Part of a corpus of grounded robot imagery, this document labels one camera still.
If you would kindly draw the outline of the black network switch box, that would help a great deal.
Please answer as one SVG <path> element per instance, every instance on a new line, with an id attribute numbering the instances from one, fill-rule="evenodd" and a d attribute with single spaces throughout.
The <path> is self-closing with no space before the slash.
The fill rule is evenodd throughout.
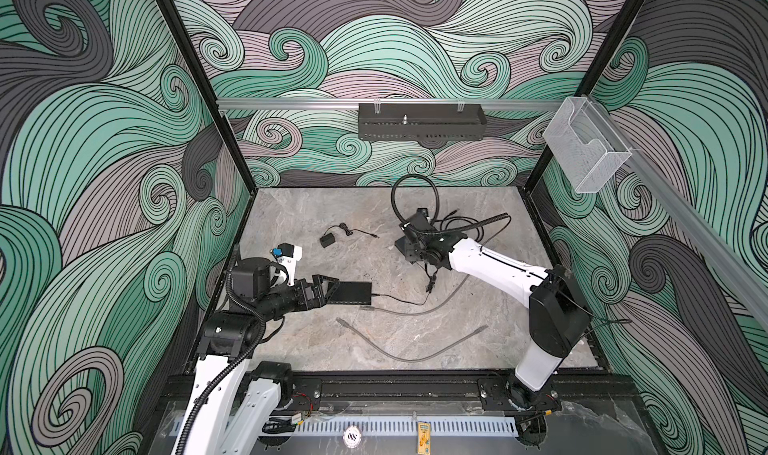
<path id="1" fill-rule="evenodd" d="M 340 282 L 328 303 L 333 305 L 370 306 L 372 302 L 372 283 L 366 281 Z"/>

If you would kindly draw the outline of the dark grey box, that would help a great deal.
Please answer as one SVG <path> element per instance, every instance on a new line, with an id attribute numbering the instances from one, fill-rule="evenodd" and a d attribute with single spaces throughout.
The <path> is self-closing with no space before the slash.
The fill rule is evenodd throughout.
<path id="1" fill-rule="evenodd" d="M 429 232 L 434 229 L 427 216 L 425 208 L 418 209 L 417 212 L 400 224 L 402 236 L 405 233 L 423 235 L 423 232 Z"/>

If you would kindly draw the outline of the black power adapter with cable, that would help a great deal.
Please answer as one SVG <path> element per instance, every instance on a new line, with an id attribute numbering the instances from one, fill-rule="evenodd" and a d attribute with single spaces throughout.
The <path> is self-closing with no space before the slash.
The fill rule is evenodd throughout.
<path id="1" fill-rule="evenodd" d="M 410 300 L 410 299 L 405 299 L 405 298 L 402 298 L 402 297 L 394 296 L 394 295 L 391 295 L 391 294 L 384 294 L 384 293 L 372 293 L 371 297 L 372 298 L 386 298 L 386 299 L 390 299 L 390 300 L 393 300 L 395 302 L 406 304 L 406 305 L 424 306 L 426 304 L 426 302 L 429 300 L 429 298 L 430 298 L 430 296 L 431 296 L 431 294 L 432 294 L 432 292 L 434 290 L 434 287 L 436 285 L 437 274 L 439 272 L 439 269 L 436 268 L 435 270 L 430 271 L 427 268 L 427 265 L 424 264 L 423 265 L 423 271 L 424 271 L 425 275 L 427 276 L 428 283 L 427 283 L 426 288 L 425 288 L 425 296 L 424 296 L 424 298 L 422 300 L 420 300 L 420 301 Z"/>

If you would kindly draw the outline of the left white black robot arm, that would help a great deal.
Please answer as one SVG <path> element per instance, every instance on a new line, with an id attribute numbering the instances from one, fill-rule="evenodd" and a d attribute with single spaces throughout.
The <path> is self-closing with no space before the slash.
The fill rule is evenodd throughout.
<path id="1" fill-rule="evenodd" d="M 196 350 L 192 393 L 172 449 L 175 454 L 249 454 L 257 441 L 287 439 L 309 414 L 284 415 L 296 395 L 289 364 L 262 361 L 256 349 L 273 337 L 267 325 L 325 306 L 334 277 L 296 276 L 301 247 L 281 243 L 269 257 L 236 256 L 225 272 L 228 307 L 210 315 Z"/>

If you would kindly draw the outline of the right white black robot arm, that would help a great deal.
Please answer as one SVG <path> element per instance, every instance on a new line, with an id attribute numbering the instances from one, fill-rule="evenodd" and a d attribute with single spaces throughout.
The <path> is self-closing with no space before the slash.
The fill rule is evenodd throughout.
<path id="1" fill-rule="evenodd" d="M 411 179 L 424 181 L 431 188 L 433 211 L 419 209 L 409 217 L 401 213 L 397 190 Z M 507 381 L 515 408 L 554 410 L 558 402 L 550 380 L 578 342 L 598 328 L 630 322 L 594 314 L 574 275 L 564 266 L 530 265 L 493 251 L 469 236 L 471 230 L 482 235 L 487 225 L 509 223 L 511 216 L 507 213 L 451 226 L 446 219 L 438 218 L 437 186 L 418 174 L 407 174 L 394 182 L 390 204 L 402 231 L 395 247 L 407 261 L 475 278 L 511 296 L 527 310 L 529 342 Z"/>

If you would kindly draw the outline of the round white sticker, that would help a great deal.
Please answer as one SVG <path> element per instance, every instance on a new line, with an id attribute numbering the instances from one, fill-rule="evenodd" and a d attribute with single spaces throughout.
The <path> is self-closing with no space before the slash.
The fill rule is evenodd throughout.
<path id="1" fill-rule="evenodd" d="M 362 442 L 362 432 L 357 426 L 348 426 L 343 432 L 342 440 L 347 448 L 355 449 Z"/>

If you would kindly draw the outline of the yellow label tag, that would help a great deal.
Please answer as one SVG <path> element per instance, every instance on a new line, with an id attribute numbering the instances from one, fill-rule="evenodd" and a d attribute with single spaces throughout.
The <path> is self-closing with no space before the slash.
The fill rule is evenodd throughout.
<path id="1" fill-rule="evenodd" d="M 428 422 L 417 423 L 417 454 L 431 454 L 431 425 Z"/>

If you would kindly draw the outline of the black perforated wall tray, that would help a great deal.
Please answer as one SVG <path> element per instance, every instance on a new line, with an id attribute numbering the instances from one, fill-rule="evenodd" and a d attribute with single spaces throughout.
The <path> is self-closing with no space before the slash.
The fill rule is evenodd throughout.
<path id="1" fill-rule="evenodd" d="M 477 141 L 488 120 L 480 104 L 360 103 L 358 135 L 366 141 Z"/>

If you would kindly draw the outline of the clear acrylic wall holder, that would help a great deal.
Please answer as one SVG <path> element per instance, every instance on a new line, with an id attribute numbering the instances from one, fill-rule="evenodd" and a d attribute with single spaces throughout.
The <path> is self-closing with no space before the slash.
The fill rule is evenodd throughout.
<path id="1" fill-rule="evenodd" d="M 631 157 L 618 125 L 587 96 L 563 100 L 543 133 L 554 159 L 575 192 L 599 192 Z"/>

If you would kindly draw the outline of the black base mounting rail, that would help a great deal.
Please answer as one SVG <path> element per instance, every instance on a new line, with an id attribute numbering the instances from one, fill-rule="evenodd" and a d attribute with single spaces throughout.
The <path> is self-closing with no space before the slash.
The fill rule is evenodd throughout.
<path id="1" fill-rule="evenodd" d="M 509 370 L 295 371 L 292 391 L 275 413 L 331 414 L 354 402 L 460 402 L 512 414 L 553 410 L 565 401 L 616 401 L 638 394 L 629 377 L 591 369 L 563 369 L 536 395 L 517 395 Z"/>

